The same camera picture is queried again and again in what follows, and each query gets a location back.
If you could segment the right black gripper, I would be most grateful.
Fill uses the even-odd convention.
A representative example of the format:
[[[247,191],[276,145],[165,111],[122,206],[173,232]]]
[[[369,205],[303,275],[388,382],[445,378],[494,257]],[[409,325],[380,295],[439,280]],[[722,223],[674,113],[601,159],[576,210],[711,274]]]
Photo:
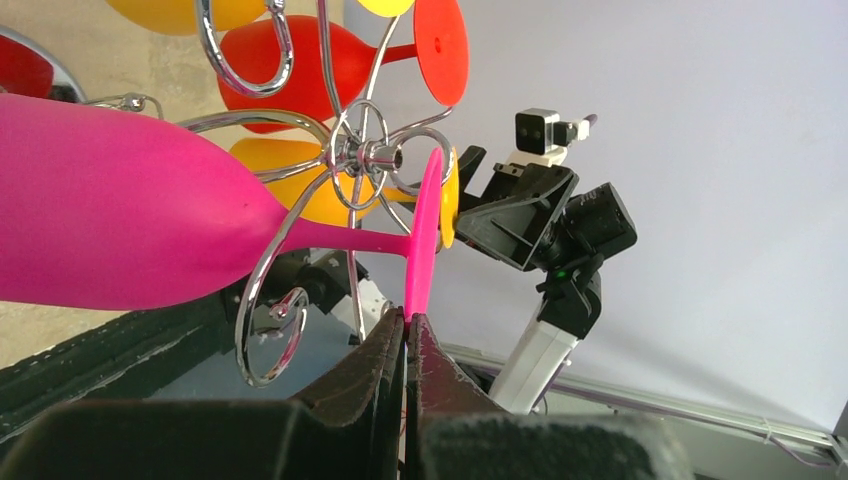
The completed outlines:
[[[457,236],[520,271],[564,263],[564,204],[579,176],[563,166],[498,163],[483,194],[466,188],[487,151],[469,145],[458,159]]]

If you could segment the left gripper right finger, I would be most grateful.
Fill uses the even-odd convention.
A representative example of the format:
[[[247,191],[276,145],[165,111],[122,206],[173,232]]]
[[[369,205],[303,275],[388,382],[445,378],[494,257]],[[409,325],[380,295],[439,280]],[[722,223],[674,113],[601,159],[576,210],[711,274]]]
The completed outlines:
[[[408,328],[409,479],[690,479],[685,450],[642,415],[520,415],[446,354],[423,314]]]

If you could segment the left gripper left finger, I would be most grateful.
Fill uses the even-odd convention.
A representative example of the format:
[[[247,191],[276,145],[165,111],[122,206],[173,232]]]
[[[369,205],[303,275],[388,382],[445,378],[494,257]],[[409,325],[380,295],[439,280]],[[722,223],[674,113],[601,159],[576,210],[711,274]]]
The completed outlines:
[[[390,313],[286,400],[89,400],[48,411],[5,479],[392,479],[404,324]]]

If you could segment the pink wine glass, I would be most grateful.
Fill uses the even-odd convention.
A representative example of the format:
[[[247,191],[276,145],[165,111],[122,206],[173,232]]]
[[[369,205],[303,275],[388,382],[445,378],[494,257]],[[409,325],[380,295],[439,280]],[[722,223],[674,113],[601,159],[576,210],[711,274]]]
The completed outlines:
[[[407,260],[406,305],[426,310],[443,155],[407,236],[294,218],[236,158],[145,115],[1,97],[1,297],[93,310],[193,301],[301,248]]]

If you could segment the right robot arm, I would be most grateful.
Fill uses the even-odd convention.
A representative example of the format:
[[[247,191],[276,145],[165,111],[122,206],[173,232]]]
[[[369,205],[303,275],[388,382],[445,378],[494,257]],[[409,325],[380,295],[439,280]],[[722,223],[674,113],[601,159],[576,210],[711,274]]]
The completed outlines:
[[[545,274],[535,287],[540,302],[488,391],[511,413],[527,414],[543,399],[601,315],[601,267],[638,239],[611,183],[576,193],[566,153],[515,150],[494,165],[481,195],[460,194],[458,240],[518,271]]]

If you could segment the chrome wine glass rack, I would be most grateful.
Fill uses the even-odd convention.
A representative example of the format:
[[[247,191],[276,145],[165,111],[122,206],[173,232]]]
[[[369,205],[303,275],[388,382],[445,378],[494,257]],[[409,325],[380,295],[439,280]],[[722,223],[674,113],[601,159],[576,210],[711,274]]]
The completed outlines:
[[[235,72],[221,48],[224,35],[233,29],[219,31],[214,26],[212,1],[196,2],[194,35],[201,41],[217,82],[223,80],[236,92],[251,98],[279,92],[294,68],[288,17],[301,14],[288,13],[282,1],[264,1],[266,12],[253,22],[272,23],[280,60],[269,79],[249,81]],[[230,110],[225,106],[221,113],[187,120],[185,127],[195,133],[234,125],[245,125],[255,131],[254,137],[238,141],[232,153],[290,213],[283,223],[285,228],[291,227],[294,218],[302,218],[347,229],[407,236],[413,228],[430,155],[440,151],[443,163],[436,258],[438,248],[450,246],[455,235],[459,193],[458,161],[453,147],[434,129],[431,120],[391,131],[373,102],[383,56],[388,47],[395,46],[391,31],[386,31],[381,43],[375,46],[378,53],[366,87],[343,108],[334,78],[330,40],[333,22],[328,17],[326,3],[318,2],[315,14],[309,16],[318,19],[322,73],[333,117],[319,121],[280,109]],[[236,361],[246,383],[257,388],[276,380],[289,365],[305,327],[308,306],[317,300],[317,295],[303,281],[296,280],[269,309],[277,325],[256,327],[253,315],[262,288],[278,257],[290,251],[276,255],[249,275],[236,314]],[[347,262],[351,302],[359,306],[355,258],[359,251],[338,251]]]

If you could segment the red wine glass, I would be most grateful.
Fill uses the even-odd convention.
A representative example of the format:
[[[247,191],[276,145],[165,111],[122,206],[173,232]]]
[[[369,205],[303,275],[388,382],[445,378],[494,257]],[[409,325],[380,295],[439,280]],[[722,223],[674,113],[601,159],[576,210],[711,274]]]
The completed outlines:
[[[290,15],[294,68],[286,85],[264,98],[242,95],[223,80],[218,89],[230,110],[280,109],[325,121],[334,116],[325,87],[319,52],[319,24],[315,16]],[[346,28],[331,23],[332,65],[343,108],[368,83],[378,48]],[[267,80],[277,70],[280,48],[269,20],[255,21],[227,32],[221,48],[235,72],[249,81]],[[470,53],[466,25],[454,0],[416,1],[413,5],[413,42],[390,46],[384,64],[415,58],[433,98],[445,107],[462,99],[469,78]]]

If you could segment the black front mounting bar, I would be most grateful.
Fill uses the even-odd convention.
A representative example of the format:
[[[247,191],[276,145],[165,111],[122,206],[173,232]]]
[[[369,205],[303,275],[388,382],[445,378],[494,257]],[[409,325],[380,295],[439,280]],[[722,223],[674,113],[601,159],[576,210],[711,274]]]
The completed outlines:
[[[1,371],[1,443],[43,411],[83,398],[146,398],[234,347],[238,282],[189,303],[134,311]]]

